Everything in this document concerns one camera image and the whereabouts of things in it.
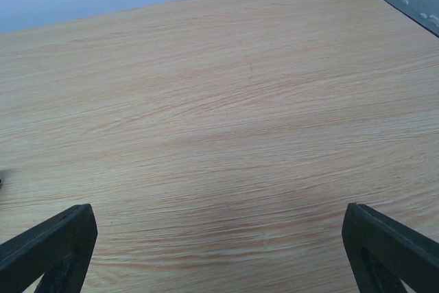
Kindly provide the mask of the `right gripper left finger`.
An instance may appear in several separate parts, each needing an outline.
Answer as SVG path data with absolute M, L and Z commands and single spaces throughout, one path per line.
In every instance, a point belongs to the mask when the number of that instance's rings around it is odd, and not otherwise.
M 1 291 L 80 292 L 97 240 L 90 204 L 74 205 L 1 244 Z

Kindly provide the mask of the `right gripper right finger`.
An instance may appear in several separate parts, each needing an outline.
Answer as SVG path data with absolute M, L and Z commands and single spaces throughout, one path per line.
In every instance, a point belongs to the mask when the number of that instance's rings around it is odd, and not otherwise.
M 342 240 L 360 292 L 438 291 L 438 242 L 357 203 L 347 206 Z

